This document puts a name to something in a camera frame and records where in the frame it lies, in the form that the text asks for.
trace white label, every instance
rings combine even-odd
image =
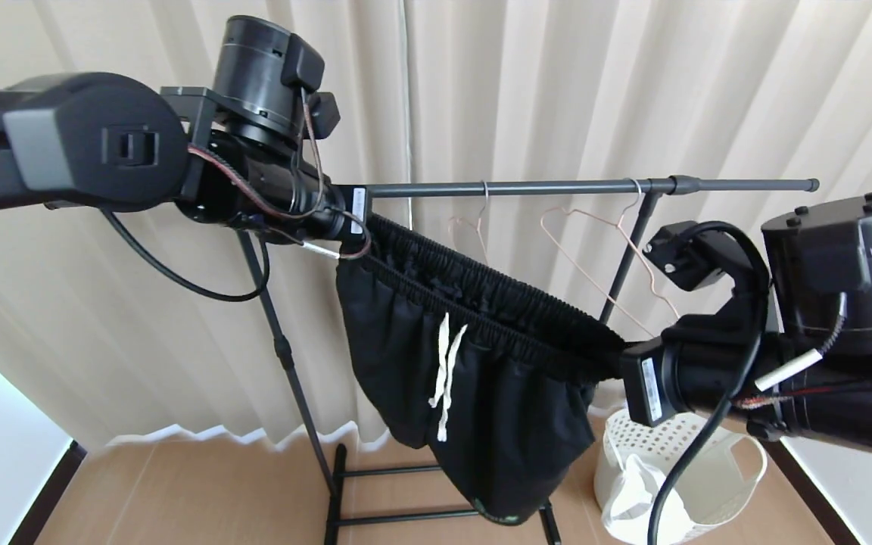
[[[644,375],[644,396],[648,399],[651,420],[662,417],[662,400],[658,397],[658,379],[655,377],[655,362],[648,358],[641,362],[641,375]]]
[[[352,213],[356,214],[359,220],[366,221],[366,189],[357,187],[352,190]],[[352,222],[352,234],[363,234],[363,227],[357,222]]]

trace curtain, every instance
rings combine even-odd
[[[872,190],[872,2],[620,0],[0,0],[0,86],[106,71],[148,86],[208,86],[224,23],[267,18],[325,58],[342,121],[319,143],[336,183],[612,177],[817,177],[816,193],[665,196],[646,237],[681,220],[726,220],[760,241],[800,204]],[[494,268],[598,314],[603,296],[540,230],[551,207],[616,220],[633,195],[493,197],[482,235]],[[378,201],[377,213],[484,259],[484,199]],[[121,214],[142,244],[218,291],[252,282],[233,232],[172,204]],[[634,211],[625,220],[629,229]],[[625,244],[585,218],[547,217],[561,245],[610,286]],[[270,290],[322,432],[384,426],[350,373],[335,263],[273,248]],[[683,293],[716,310],[727,283]],[[652,332],[674,321],[634,266],[620,303]],[[616,311],[630,339],[647,332]],[[167,425],[263,430],[301,418],[260,304],[217,303],[149,268],[96,210],[0,213],[0,372],[72,437],[96,448]]]

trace laundry basket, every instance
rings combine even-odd
[[[705,419],[699,415],[683,413],[657,428],[647,428],[632,422],[627,407],[612,414],[606,422],[603,449],[594,475],[594,493],[602,510],[627,456],[637,454],[641,462],[667,474],[704,424]],[[754,475],[743,476],[731,452],[740,441],[751,443],[761,457],[760,469]],[[675,484],[675,492],[694,524],[679,542],[689,541],[736,518],[751,499],[767,464],[765,449],[754,438],[718,428]]]

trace clothes rack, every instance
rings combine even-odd
[[[692,176],[669,176],[665,179],[610,179],[610,180],[581,180],[581,182],[569,182],[568,180],[550,180],[549,182],[465,182],[465,183],[398,183],[376,184],[368,186],[373,199],[392,198],[421,198],[421,197],[481,197],[489,196],[540,196],[540,195],[581,195],[581,194],[611,194],[611,193],[634,193],[634,184],[640,186],[644,193],[639,213],[631,232],[631,241],[637,245],[644,236],[648,221],[654,214],[655,207],[662,195],[688,195],[699,191],[816,191],[820,183],[816,179],[697,179]],[[248,268],[255,282],[262,279],[262,269],[251,238],[246,232],[238,231],[238,241],[241,250],[247,260]],[[624,285],[624,280],[634,261],[634,252],[625,249],[624,255],[618,263],[615,280],[609,290],[609,299],[616,299]],[[294,368],[294,357],[291,355],[291,345],[281,330],[278,315],[274,310],[270,293],[264,290],[260,293],[260,302],[264,308],[264,316],[271,330],[274,340],[274,353],[281,362],[282,369],[288,377],[288,385],[291,386],[291,394],[297,404],[298,412],[301,412],[301,421],[304,424],[308,441],[311,442],[315,457],[318,459],[319,469],[325,485],[329,488],[329,513],[325,518],[325,545],[337,545],[339,528],[348,525],[373,525],[395,523],[405,521],[421,521],[432,519],[447,519],[456,517],[468,517],[477,515],[474,509],[456,509],[444,511],[432,511],[422,513],[402,513],[396,515],[384,515],[374,517],[342,518],[342,493],[347,478],[372,477],[377,475],[397,475],[417,472],[436,472],[440,466],[408,466],[408,468],[384,468],[384,469],[360,469],[346,470],[346,458],[348,455],[345,445],[339,444],[335,448],[335,461],[333,468],[329,468],[329,462],[322,451],[315,424],[312,420],[311,410],[305,400],[304,389],[298,380],[297,370]],[[601,311],[602,323],[608,322],[613,311],[613,304],[606,301]],[[540,507],[540,520],[543,523],[543,532],[548,545],[560,545],[560,532],[554,519],[553,507],[550,501]]]

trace white drawstring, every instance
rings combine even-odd
[[[439,327],[439,339],[437,342],[437,358],[439,359],[439,370],[436,372],[436,389],[433,392],[433,397],[429,399],[429,406],[436,408],[440,400],[443,400],[443,415],[439,418],[439,429],[436,431],[436,441],[446,442],[446,425],[450,421],[450,406],[453,404],[451,391],[453,390],[453,369],[456,368],[456,355],[459,352],[459,346],[463,342],[463,334],[468,326],[464,325],[457,332],[453,339],[453,346],[450,344],[450,314],[447,313],[443,318],[443,323]]]

